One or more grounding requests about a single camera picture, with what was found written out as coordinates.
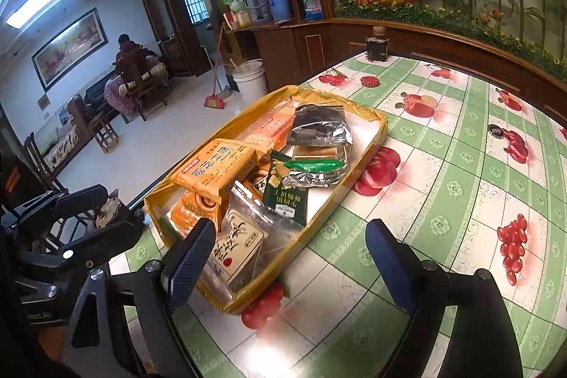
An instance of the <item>ceiling light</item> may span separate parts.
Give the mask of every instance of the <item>ceiling light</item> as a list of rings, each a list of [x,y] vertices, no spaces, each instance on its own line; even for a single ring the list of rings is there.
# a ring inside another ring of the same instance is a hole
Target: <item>ceiling light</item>
[[[50,1],[51,0],[27,0],[24,5],[8,17],[6,23],[19,29]]]

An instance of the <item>red broom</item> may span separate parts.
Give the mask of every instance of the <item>red broom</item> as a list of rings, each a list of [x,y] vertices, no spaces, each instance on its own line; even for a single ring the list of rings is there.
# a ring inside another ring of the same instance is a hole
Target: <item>red broom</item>
[[[220,26],[220,33],[218,35],[218,43],[217,43],[217,57],[214,60],[214,76],[213,76],[213,93],[205,98],[205,103],[203,103],[206,107],[210,108],[217,108],[223,109],[225,107],[225,102],[222,98],[219,98],[216,93],[217,88],[217,68],[218,62],[220,60],[220,41],[222,40],[222,32],[224,31],[224,25]]]

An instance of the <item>white bucket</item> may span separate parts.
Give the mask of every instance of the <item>white bucket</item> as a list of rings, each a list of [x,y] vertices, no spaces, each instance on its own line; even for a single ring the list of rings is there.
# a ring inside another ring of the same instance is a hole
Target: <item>white bucket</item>
[[[254,103],[269,93],[262,60],[250,60],[238,68],[232,77],[238,85],[242,99],[246,103]]]

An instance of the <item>screw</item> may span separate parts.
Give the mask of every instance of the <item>screw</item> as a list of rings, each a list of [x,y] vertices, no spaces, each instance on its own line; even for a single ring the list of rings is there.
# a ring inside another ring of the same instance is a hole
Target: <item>screw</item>
[[[159,269],[159,261],[156,259],[150,259],[145,265],[144,269],[147,272],[154,272]]]
[[[437,269],[437,263],[431,259],[424,259],[421,262],[421,266],[427,271],[435,271]]]
[[[490,273],[490,271],[481,268],[478,270],[478,277],[480,277],[481,279],[484,279],[485,281],[489,281],[490,278],[492,277],[492,274]]]
[[[104,271],[102,269],[95,269],[94,271],[91,271],[91,279],[93,281],[98,281],[103,276],[104,276]]]

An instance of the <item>yellow tray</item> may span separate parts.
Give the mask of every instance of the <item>yellow tray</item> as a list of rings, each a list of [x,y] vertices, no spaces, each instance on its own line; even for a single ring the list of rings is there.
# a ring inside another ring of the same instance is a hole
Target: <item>yellow tray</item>
[[[182,166],[191,156],[201,150],[210,141],[215,138],[236,138],[242,133],[251,121],[259,119],[263,114],[276,106],[282,100],[292,98],[303,103],[315,103],[326,105],[342,105],[345,111],[355,113],[361,118],[369,121],[379,121],[379,131],[373,140],[368,144],[362,156],[355,160],[354,165],[350,169],[348,175],[335,186],[333,193],[328,197],[321,206],[315,216],[303,228],[301,234],[287,245],[279,255],[266,267],[266,269],[254,278],[248,285],[241,288],[227,304],[221,304],[215,296],[201,282],[197,282],[197,289],[213,306],[225,313],[240,313],[251,302],[253,302],[269,285],[283,272],[283,270],[296,258],[307,243],[314,237],[321,226],[331,216],[337,206],[347,196],[348,192],[356,183],[356,180],[362,175],[362,172],[378,152],[382,143],[386,139],[386,131],[388,128],[388,118],[385,114],[366,106],[358,105],[353,101],[339,97],[332,93],[320,90],[303,89],[296,85],[288,85],[279,90],[271,92],[264,98],[258,100],[249,106],[245,111],[240,113],[234,119],[217,130],[211,137],[203,141],[203,143],[189,153],[185,159],[177,164],[174,169],[161,181],[160,184],[144,198],[144,206],[150,214],[152,220],[158,229],[163,241],[167,246],[175,243],[177,237],[167,227],[160,222],[161,210],[163,205],[169,200],[171,195],[178,190],[179,186],[171,181],[173,173]]]

